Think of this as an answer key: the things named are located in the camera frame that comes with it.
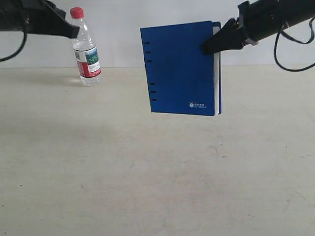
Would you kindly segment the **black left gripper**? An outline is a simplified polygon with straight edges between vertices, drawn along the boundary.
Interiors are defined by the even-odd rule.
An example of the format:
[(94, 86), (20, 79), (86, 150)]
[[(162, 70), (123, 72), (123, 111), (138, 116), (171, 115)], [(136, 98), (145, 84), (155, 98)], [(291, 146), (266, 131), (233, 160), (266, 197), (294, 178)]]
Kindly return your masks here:
[(66, 12), (52, 1), (2, 0), (0, 30), (75, 39), (79, 27), (66, 20)]

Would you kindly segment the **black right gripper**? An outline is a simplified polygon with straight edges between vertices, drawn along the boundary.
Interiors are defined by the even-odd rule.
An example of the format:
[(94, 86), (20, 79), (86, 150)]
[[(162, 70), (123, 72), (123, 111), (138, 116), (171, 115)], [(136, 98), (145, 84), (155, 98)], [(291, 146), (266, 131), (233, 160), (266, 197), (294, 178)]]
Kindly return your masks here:
[(289, 27), (286, 17), (289, 0), (248, 0), (238, 5), (239, 16), (229, 19), (218, 32), (201, 44), (204, 55), (222, 51), (241, 50), (257, 45), (278, 30)]

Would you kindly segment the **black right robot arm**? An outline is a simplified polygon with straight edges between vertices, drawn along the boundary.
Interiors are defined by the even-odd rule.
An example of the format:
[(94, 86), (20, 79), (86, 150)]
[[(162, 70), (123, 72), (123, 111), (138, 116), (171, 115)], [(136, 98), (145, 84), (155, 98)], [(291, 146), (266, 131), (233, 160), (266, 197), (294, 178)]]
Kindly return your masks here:
[(315, 16), (313, 0), (257, 0), (238, 5), (238, 18), (229, 19), (212, 37), (201, 44), (204, 55), (241, 50), (262, 39)]

